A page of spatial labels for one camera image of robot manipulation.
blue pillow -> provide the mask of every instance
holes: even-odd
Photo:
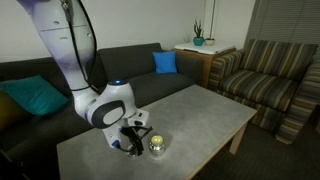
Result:
[[[52,114],[69,101],[41,76],[0,82],[0,89],[34,115]]]
[[[153,52],[157,73],[177,73],[176,52]]]

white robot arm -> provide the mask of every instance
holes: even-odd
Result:
[[[120,131],[127,127],[145,126],[149,113],[136,108],[129,83],[109,82],[104,92],[99,94],[88,82],[85,65],[94,59],[96,40],[81,1],[18,2],[30,15],[45,46],[63,72],[74,96],[76,112],[92,126],[103,130],[111,148],[119,148]]]

black cable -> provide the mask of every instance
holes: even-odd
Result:
[[[93,70],[92,70],[93,68],[92,68],[92,67],[94,67],[94,64],[95,64],[95,62],[96,62],[97,38],[96,38],[96,35],[95,35],[94,31],[93,31],[93,27],[92,27],[92,23],[91,23],[91,21],[90,21],[89,15],[88,15],[86,9],[84,8],[84,6],[83,6],[83,4],[82,4],[82,2],[81,2],[80,0],[79,0],[79,4],[80,4],[81,8],[83,9],[84,15],[86,16],[86,18],[87,18],[87,20],[88,20],[88,24],[89,24],[89,27],[90,27],[91,32],[92,32],[92,38],[93,38],[93,40],[94,40],[94,44],[93,44],[93,46],[94,46],[93,59],[92,59],[91,67],[90,67],[90,69],[89,69],[89,73],[88,73],[88,80],[89,80],[90,77],[91,77],[91,75],[92,75],[92,72],[93,72]],[[91,87],[91,89],[92,89],[93,91],[95,91],[96,93],[101,94],[101,93],[98,91],[98,89],[96,89],[95,87],[92,87],[92,86],[90,86],[90,87]]]
[[[96,37],[95,37],[95,34],[94,34],[94,31],[93,31],[93,28],[92,28],[92,24],[90,22],[90,19],[89,19],[89,16],[83,6],[83,4],[81,3],[81,1],[79,1],[79,4],[87,18],[87,21],[88,21],[88,24],[89,24],[89,27],[91,29],[91,32],[92,32],[92,37],[94,38],[94,53],[93,53],[93,60],[92,60],[92,66],[94,65],[94,62],[95,62],[95,59],[96,59],[96,49],[97,49],[97,43],[96,43]],[[73,43],[73,48],[74,48],[74,52],[75,52],[75,55],[76,55],[76,58],[77,58],[77,62],[78,62],[78,65],[80,67],[80,70],[81,70],[81,73],[82,73],[82,76],[83,76],[83,79],[88,83],[88,86],[87,87],[84,87],[84,88],[80,88],[80,89],[71,89],[71,91],[79,91],[79,90],[83,90],[83,89],[87,89],[87,88],[91,88],[94,92],[96,92],[97,94],[101,94],[99,92],[99,90],[94,87],[91,82],[89,82],[89,77],[91,76],[92,74],[92,66],[91,66],[91,69],[90,69],[90,72],[89,72],[89,75],[88,77],[86,77],[85,75],[85,70],[84,68],[82,67],[82,64],[80,62],[80,55],[79,55],[79,51],[78,51],[78,47],[77,47],[77,42],[76,42],[76,38],[75,38],[75,33],[74,33],[74,29],[73,29],[73,25],[72,25],[72,17],[71,17],[71,14],[70,14],[70,9],[69,9],[69,5],[65,2],[62,2],[62,8],[65,12],[65,15],[66,15],[66,19],[68,21],[68,26],[69,26],[69,29],[70,29],[70,34],[71,34],[71,38],[72,38],[72,43]]]
[[[133,150],[135,150],[137,147],[132,144],[131,148],[130,148],[129,150],[127,150],[127,149],[123,149],[123,148],[121,147],[121,145],[119,144],[119,145],[116,146],[116,148],[119,149],[119,150],[121,150],[121,151],[123,151],[123,152],[128,152],[128,153],[130,153],[130,152],[132,152]]]
[[[142,140],[146,135],[149,134],[150,131],[153,130],[152,126],[150,126],[150,128],[145,128],[145,127],[140,127],[140,128],[146,131],[142,136],[140,136],[140,140]]]

sofa cushion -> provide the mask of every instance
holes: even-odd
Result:
[[[32,116],[17,122],[0,136],[0,149],[24,167],[38,166],[57,155],[58,143],[83,133],[92,126],[74,109],[73,100],[54,115]]]
[[[16,122],[30,117],[7,93],[0,90],[0,133]]]
[[[169,96],[194,84],[194,80],[181,74],[144,74],[127,80],[133,90],[138,108]]]
[[[1,82],[0,89],[34,115],[52,114],[68,102],[68,98],[41,76]]]
[[[252,39],[240,68],[300,81],[316,49],[316,44]]]
[[[176,52],[153,52],[157,73],[177,73]]]
[[[105,48],[99,51],[108,81],[124,80],[156,70],[152,52],[162,52],[159,43]]]
[[[298,85],[290,79],[239,70],[223,79],[219,90],[284,112]]]

gray table top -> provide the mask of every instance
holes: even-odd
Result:
[[[57,146],[61,179],[184,179],[194,175],[247,123],[256,110],[197,85],[142,108],[154,130],[139,157],[109,148],[92,129]],[[160,134],[167,146],[160,158],[148,142]]]

